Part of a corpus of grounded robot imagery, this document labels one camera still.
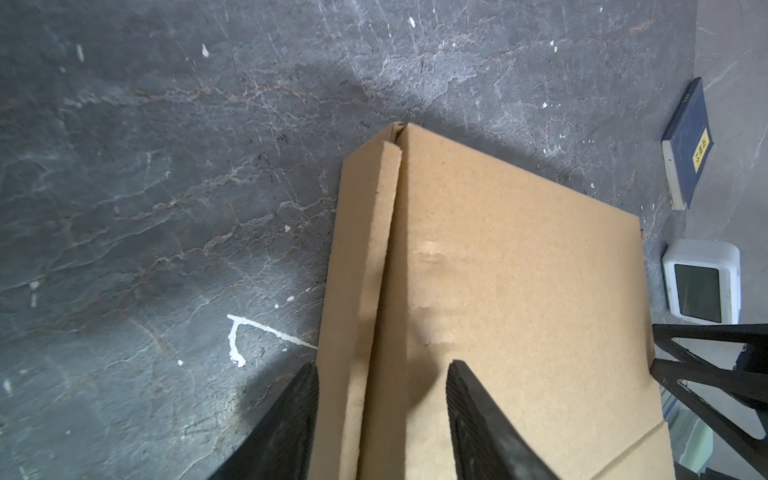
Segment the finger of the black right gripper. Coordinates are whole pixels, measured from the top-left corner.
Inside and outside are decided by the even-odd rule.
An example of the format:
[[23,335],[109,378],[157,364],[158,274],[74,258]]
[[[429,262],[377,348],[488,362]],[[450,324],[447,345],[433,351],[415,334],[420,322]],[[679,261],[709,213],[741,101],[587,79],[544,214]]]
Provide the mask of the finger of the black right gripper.
[[767,475],[767,376],[657,359],[651,375],[760,476]]
[[677,339],[708,342],[741,343],[743,353],[736,361],[735,369],[744,372],[767,371],[767,325],[681,325],[654,324],[654,343],[677,360],[704,365],[706,361],[677,342]]

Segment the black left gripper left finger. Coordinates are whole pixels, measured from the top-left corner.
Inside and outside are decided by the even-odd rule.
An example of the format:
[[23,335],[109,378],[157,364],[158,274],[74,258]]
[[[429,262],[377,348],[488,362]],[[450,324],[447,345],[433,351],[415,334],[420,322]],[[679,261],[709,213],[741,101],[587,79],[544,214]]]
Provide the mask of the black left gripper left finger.
[[213,479],[306,479],[319,402],[315,363],[304,364]]

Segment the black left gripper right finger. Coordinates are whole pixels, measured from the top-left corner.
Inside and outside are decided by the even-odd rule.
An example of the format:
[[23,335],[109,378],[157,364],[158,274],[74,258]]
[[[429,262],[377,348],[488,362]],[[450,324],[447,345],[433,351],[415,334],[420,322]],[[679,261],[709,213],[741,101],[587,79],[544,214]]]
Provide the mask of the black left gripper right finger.
[[459,479],[555,479],[466,362],[448,367],[446,401]]

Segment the brown cardboard box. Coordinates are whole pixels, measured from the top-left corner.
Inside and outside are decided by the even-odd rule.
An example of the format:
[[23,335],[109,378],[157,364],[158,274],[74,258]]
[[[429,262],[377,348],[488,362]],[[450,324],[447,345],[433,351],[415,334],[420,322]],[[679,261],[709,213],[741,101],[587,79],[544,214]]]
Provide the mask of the brown cardboard box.
[[461,360],[562,479],[671,479],[639,219],[394,123],[343,162],[313,479],[453,479]]

